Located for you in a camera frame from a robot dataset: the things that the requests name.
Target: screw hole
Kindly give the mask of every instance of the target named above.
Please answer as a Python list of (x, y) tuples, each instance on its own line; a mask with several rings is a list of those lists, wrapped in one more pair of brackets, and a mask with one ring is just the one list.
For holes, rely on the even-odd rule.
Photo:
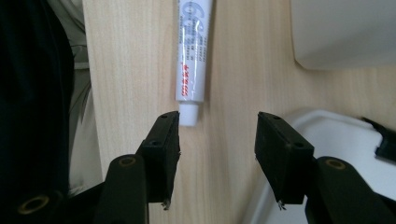
[(297, 146), (297, 147), (304, 147), (303, 143), (294, 143), (294, 145)]
[(23, 203), (19, 208), (18, 212), (21, 215), (29, 215), (32, 214), (41, 208), (45, 207), (47, 203), (49, 203), (50, 197), (47, 195), (39, 195), (36, 196), (25, 203)]
[(159, 141), (151, 141), (149, 144), (152, 145), (152, 146), (158, 146), (158, 145), (161, 144), (161, 142), (159, 142)]
[(344, 170), (346, 165), (337, 160), (326, 160), (326, 164), (337, 170)]
[(119, 161), (119, 165), (122, 167), (127, 167), (127, 166), (131, 166), (136, 162), (136, 159), (134, 157), (125, 157), (120, 159)]

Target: white tube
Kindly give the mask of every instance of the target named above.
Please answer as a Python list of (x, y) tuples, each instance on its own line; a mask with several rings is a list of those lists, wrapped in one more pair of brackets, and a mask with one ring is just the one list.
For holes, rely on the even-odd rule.
[(195, 126), (204, 101), (207, 41), (213, 0), (179, 0), (176, 100), (179, 124)]

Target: wooden surface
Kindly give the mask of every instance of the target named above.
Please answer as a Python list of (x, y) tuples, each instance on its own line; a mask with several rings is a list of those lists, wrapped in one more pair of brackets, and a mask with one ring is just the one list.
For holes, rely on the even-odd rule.
[[(177, 1), (85, 0), (103, 172), (134, 153), (175, 102)], [(180, 128), (170, 211), (150, 223), (240, 223), (262, 175), (253, 153), (257, 114), (311, 106), (396, 129), (396, 66), (307, 71), (293, 59), (289, 0), (216, 1), (205, 103)]]

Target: tube cap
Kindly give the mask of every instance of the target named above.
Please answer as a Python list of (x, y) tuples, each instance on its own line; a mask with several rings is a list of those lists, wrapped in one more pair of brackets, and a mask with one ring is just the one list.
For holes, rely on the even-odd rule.
[(195, 126), (198, 120), (198, 105), (180, 104), (179, 105), (180, 117), (179, 125), (181, 126)]

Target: tube label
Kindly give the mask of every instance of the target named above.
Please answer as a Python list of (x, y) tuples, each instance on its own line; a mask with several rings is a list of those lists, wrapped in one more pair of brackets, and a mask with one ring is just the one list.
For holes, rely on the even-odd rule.
[(179, 0), (176, 99), (204, 100), (212, 0)]

